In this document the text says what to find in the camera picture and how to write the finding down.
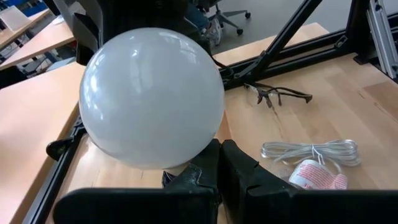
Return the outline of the light wooden desk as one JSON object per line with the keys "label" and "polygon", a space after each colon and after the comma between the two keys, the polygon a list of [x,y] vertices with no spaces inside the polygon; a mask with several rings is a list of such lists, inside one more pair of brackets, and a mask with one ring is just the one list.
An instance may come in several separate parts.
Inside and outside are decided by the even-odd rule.
{"label": "light wooden desk", "polygon": [[22,223],[77,112],[85,68],[75,62],[0,90],[0,224]]}

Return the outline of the black eyeglasses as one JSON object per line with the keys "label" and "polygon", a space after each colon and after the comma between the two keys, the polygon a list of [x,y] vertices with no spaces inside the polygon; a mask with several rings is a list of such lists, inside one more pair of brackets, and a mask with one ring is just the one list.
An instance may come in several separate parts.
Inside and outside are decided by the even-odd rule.
{"label": "black eyeglasses", "polygon": [[262,83],[245,83],[243,85],[244,89],[256,94],[256,104],[259,105],[264,100],[268,108],[273,107],[271,96],[277,97],[277,103],[282,106],[282,96],[291,96],[294,98],[304,99],[306,103],[309,103],[313,99],[313,95],[308,93],[303,93],[301,91],[293,90],[291,88],[286,88],[282,86],[273,87],[270,85]]}

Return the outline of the wooden room desk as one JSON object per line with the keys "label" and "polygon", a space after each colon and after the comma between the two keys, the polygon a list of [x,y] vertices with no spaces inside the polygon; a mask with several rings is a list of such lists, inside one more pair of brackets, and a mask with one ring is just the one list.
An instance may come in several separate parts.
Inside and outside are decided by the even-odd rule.
{"label": "wooden room desk", "polygon": [[[48,14],[50,14],[50,10],[45,9],[42,12],[38,12],[33,16],[30,16],[29,23],[16,31],[12,31],[8,28],[0,31],[0,49],[7,47],[22,34],[27,34],[29,28],[31,28],[35,23],[39,22]],[[66,22],[61,22],[59,24],[50,23],[37,35],[30,38],[30,40],[19,50],[17,50],[16,53],[1,63],[0,70],[15,66],[18,63],[36,57],[40,54],[47,53],[52,49],[73,42],[74,40],[73,34],[68,28]]]}

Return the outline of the white globe lightbulb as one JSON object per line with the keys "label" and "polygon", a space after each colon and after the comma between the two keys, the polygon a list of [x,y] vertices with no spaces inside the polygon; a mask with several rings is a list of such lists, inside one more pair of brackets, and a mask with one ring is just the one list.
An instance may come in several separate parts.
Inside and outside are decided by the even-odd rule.
{"label": "white globe lightbulb", "polygon": [[88,62],[79,109],[95,146],[141,170],[190,162],[223,119],[224,86],[194,40],[147,27],[119,34]]}

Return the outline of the person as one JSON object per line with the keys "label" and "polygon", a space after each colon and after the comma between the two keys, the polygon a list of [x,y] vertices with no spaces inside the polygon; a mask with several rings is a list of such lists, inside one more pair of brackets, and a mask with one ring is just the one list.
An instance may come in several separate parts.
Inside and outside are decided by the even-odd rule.
{"label": "person", "polygon": [[188,9],[185,17],[192,22],[205,35],[210,42],[218,46],[221,42],[222,31],[218,19],[209,20],[209,18],[197,8],[192,0],[187,0]]}

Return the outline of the black aluminium table frame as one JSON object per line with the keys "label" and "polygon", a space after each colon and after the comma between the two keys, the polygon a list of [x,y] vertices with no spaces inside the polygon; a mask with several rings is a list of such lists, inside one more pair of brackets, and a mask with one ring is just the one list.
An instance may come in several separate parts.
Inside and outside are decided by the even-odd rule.
{"label": "black aluminium table frame", "polygon": [[[369,0],[352,1],[345,29],[289,45],[321,1],[303,0],[268,48],[246,51],[241,62],[215,64],[224,113],[213,139],[220,149],[233,140],[299,190],[398,190],[398,77],[381,70],[366,16]],[[313,99],[282,96],[279,106],[271,96],[272,108],[264,100],[257,105],[256,94],[243,87],[252,82]],[[163,188],[164,170],[133,168],[105,154],[81,116],[77,123],[69,138],[47,146],[57,169],[28,224],[55,224],[55,204],[74,190]],[[190,162],[165,171],[178,175]]]}

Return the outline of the grey office chair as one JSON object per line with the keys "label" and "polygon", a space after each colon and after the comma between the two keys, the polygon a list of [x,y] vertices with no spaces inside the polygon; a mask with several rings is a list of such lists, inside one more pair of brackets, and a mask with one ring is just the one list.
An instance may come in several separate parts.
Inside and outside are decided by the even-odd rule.
{"label": "grey office chair", "polygon": [[216,12],[214,15],[209,17],[209,20],[217,19],[220,23],[221,28],[224,27],[224,23],[234,27],[236,29],[236,33],[238,35],[243,34],[243,29],[240,28],[238,25],[233,23],[231,20],[229,20],[229,17],[233,17],[239,14],[244,14],[246,19],[251,18],[251,13],[248,10],[238,10],[238,11],[227,11],[227,12],[222,12],[221,9],[219,8],[218,3],[222,0],[209,0],[210,1],[210,7],[216,7]]}

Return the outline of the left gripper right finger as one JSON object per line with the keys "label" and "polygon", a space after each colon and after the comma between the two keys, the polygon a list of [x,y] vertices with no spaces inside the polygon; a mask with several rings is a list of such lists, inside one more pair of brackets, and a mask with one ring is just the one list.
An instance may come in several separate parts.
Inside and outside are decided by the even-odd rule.
{"label": "left gripper right finger", "polygon": [[233,224],[398,224],[398,190],[299,190],[233,140],[221,145],[219,191]]}

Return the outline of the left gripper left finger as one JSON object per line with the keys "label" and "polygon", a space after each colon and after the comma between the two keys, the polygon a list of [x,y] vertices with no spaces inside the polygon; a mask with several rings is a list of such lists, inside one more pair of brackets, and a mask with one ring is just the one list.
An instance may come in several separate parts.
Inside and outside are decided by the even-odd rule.
{"label": "left gripper left finger", "polygon": [[215,224],[220,142],[213,139],[162,189],[85,188],[62,197],[55,224]]}

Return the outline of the silver aluminium bracket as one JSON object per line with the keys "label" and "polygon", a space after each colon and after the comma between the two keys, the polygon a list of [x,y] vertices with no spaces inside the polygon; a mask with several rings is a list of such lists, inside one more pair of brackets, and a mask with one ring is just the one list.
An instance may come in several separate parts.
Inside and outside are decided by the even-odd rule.
{"label": "silver aluminium bracket", "polygon": [[382,0],[369,0],[366,14],[381,70],[391,79],[398,77],[398,52]]}

